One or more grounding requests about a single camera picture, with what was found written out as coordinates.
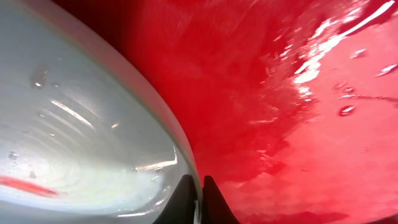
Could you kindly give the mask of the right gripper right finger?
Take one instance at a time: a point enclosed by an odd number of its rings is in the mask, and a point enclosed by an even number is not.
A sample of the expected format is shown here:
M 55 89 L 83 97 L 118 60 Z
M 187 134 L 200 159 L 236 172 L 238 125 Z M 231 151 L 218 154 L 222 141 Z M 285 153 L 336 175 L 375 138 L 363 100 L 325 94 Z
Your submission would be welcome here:
M 204 178 L 201 224 L 240 224 L 210 175 Z

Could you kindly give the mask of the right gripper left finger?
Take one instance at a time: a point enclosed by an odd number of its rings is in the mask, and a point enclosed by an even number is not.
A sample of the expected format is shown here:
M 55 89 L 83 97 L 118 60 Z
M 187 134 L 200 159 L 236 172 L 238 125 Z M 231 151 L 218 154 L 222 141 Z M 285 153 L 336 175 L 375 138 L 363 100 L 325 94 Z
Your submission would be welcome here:
M 154 224 L 193 224 L 197 192 L 191 175 L 183 175 Z

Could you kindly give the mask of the pale blue plate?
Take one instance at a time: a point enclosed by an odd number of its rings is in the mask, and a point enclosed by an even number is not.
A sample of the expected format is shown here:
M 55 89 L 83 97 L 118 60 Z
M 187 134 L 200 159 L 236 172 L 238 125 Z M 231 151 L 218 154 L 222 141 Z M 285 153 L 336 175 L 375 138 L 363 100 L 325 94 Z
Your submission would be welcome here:
M 162 97 L 52 1 L 1 2 L 1 222 L 154 223 L 183 175 L 203 194 Z

